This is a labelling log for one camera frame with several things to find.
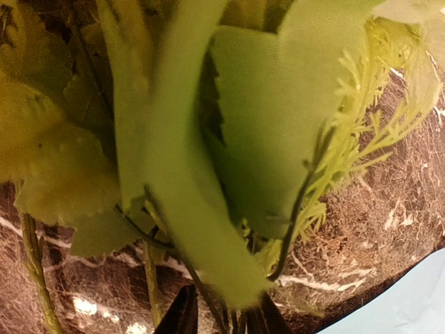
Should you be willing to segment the light blue wrapping paper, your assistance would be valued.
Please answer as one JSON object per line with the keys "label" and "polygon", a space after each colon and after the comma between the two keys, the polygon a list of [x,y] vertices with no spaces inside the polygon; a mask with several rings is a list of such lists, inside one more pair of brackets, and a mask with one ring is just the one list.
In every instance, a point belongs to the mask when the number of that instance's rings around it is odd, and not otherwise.
{"label": "light blue wrapping paper", "polygon": [[444,332],[444,249],[426,256],[388,290],[320,333]]}

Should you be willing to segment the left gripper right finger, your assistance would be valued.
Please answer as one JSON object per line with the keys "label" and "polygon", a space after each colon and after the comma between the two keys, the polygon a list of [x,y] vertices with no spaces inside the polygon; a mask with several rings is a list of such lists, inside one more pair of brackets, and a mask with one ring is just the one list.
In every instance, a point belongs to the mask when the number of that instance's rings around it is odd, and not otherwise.
{"label": "left gripper right finger", "polygon": [[263,294],[258,306],[246,311],[247,333],[292,334],[277,306],[268,294]]}

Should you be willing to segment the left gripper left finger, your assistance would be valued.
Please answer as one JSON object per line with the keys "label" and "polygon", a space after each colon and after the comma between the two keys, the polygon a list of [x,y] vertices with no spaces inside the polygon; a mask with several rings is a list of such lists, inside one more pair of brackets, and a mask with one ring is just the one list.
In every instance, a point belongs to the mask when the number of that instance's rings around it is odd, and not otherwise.
{"label": "left gripper left finger", "polygon": [[171,303],[154,334],[197,334],[198,305],[194,285],[184,285]]}

